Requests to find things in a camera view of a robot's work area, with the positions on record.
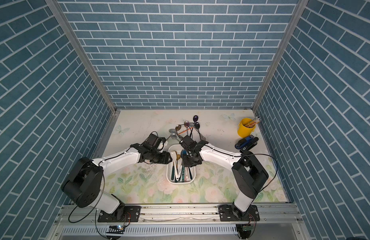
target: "table surface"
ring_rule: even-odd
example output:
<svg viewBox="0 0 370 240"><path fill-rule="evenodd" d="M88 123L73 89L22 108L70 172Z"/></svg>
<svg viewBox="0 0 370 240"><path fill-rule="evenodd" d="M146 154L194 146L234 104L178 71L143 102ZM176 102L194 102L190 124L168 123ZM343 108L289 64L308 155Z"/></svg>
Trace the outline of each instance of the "table surface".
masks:
<svg viewBox="0 0 370 240"><path fill-rule="evenodd" d="M103 156L127 149L131 144L142 143L152 131L158 132L160 137L169 137L169 129L185 120L193 121L194 115L198 115L200 132L208 142L232 152L238 152L234 145L240 140L237 134L240 120L254 117L251 110L123 110ZM259 141L251 151L269 154L258 127L252 135ZM198 134L193 139L200 140ZM169 138L164 151L173 144L178 144L178 141ZM269 182L275 173L272 160L267 156L256 157L267 170ZM106 176L105 190L128 204L227 203L237 197L238 187L232 171L217 164L203 161L196 166L195 180L183 185L171 184L166 178L166 170L167 166L163 164L130 165ZM255 202L286 201L278 176L255 199Z"/></svg>

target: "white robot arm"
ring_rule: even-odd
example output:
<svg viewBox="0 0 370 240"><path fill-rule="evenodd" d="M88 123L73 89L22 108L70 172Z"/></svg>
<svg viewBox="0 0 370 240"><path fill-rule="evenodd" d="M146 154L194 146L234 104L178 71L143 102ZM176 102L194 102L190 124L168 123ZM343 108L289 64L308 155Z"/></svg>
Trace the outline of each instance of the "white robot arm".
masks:
<svg viewBox="0 0 370 240"><path fill-rule="evenodd" d="M81 158L72 168L61 189L79 207L92 206L109 214L120 215L117 210L123 203L116 196L102 192L103 179L121 168L145 160L168 164L172 158L168 152L162 151L166 144L165 138L150 134L142 144L133 144L128 150L93 160ZM237 219L245 218L248 207L269 177L255 156L249 151L242 155L228 152L210 145L207 141L197 143L189 136L183 137L180 144L188 152L186 158L183 158L185 167L209 161L233 172L240 189L233 204L233 213Z"/></svg>

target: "brick wallpaper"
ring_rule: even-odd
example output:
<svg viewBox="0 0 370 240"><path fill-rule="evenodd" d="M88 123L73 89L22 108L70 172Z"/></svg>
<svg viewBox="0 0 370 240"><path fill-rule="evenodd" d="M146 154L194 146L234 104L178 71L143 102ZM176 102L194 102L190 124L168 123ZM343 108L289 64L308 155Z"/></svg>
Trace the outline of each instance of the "brick wallpaper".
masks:
<svg viewBox="0 0 370 240"><path fill-rule="evenodd" d="M370 1L310 0L257 114L312 239L370 239Z"/></svg>
<svg viewBox="0 0 370 240"><path fill-rule="evenodd" d="M118 108L250 108L297 0L59 1Z"/></svg>
<svg viewBox="0 0 370 240"><path fill-rule="evenodd" d="M44 0L0 0L0 239L46 237L109 116Z"/></svg>

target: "black spoon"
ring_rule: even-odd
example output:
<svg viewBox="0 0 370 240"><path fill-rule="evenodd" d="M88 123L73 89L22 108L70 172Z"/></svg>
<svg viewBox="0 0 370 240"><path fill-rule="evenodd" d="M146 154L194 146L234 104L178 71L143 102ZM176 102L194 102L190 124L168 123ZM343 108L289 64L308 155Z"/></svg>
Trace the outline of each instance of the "black spoon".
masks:
<svg viewBox="0 0 370 240"><path fill-rule="evenodd" d="M194 123L194 127L197 129L197 132L198 132L198 134L200 135L200 139L201 140L206 140L206 138L204 137L204 136L202 136L202 134L200 133L200 131L199 131L199 129L200 129L200 123L199 122L195 122Z"/></svg>

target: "yellow cup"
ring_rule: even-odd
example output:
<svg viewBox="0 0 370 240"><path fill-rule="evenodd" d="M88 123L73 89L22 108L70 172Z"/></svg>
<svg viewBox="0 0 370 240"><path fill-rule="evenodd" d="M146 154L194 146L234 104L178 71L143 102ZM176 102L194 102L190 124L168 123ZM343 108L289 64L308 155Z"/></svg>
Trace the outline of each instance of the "yellow cup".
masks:
<svg viewBox="0 0 370 240"><path fill-rule="evenodd" d="M254 127L245 127L245 124L248 124L252 119L250 118L244 118L241 120L240 124L238 125L238 135L242 138L248 137L253 130L256 128Z"/></svg>

